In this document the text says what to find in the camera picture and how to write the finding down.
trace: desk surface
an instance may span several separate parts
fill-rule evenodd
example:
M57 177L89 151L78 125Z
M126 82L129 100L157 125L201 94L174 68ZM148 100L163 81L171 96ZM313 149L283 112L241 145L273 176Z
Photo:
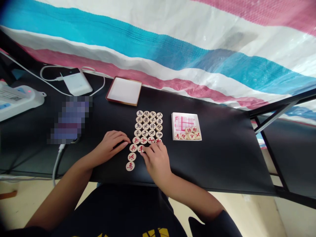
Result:
M86 75L97 89L102 78ZM93 97L93 113L78 144L66 146L58 174L63 175L78 159L90 152L109 130L134 137L137 110L162 112L163 137L172 171L210 191L274 195L274 186L247 113L198 99L142 87L138 106L105 99L111 79ZM38 79L26 75L13 87L28 85L47 94L45 103L0 123L2 173L51 177L58 145L46 144L52 117L61 110L65 96ZM55 82L67 91L62 82ZM172 140L171 113L198 114L203 140ZM110 161L96 167L92 181L154 185L143 158L137 153L135 169L127 172L128 147Z
M288 189L316 198L316 127L277 119L262 135Z

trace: blue stripe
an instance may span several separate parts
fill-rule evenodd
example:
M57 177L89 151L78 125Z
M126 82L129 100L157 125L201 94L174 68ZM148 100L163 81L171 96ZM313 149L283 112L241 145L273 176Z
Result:
M221 73L266 93L295 95L316 88L314 77L303 76L265 58L224 49L205 50L168 35L75 8L56 8L33 0L8 2L0 19L0 24L8 28L105 46L173 70L199 68Z
M300 116L305 119L312 119L316 121L316 112L300 106L290 108L286 113L287 116Z

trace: striped tarp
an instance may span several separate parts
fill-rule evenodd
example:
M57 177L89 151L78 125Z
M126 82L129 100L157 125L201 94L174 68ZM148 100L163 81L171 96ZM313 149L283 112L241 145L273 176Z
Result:
M313 0L11 0L2 30L39 61L251 110L316 88ZM316 102L283 115L316 125Z

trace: tiled floor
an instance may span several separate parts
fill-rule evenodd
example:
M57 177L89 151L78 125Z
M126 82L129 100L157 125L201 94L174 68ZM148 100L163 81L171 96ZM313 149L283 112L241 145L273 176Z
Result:
M27 181L15 184L0 182L0 193L18 190L16 197L0 200L1 215L5 225L9 229L24 227L52 188L52 181ZM95 188L96 183L90 182L79 203ZM273 197L230 193L212 194L224 205L243 237L286 237ZM170 203L187 235L192 236L188 217L197 218L197 216L188 207L175 200L170 200Z

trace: child's hand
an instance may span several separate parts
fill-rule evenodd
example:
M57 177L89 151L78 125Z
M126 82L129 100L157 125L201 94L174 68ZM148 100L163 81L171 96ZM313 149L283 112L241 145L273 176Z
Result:
M113 149L113 147L122 141L125 142ZM100 144L82 159L84 159L85 165L92 169L107 162L114 155L123 150L129 143L131 143L131 141L125 133L115 130L109 131L105 134Z
M167 148L162 142L153 143L145 147L145 152L146 154L142 152L141 156L145 160L147 171L155 184L162 189L168 185L172 176Z

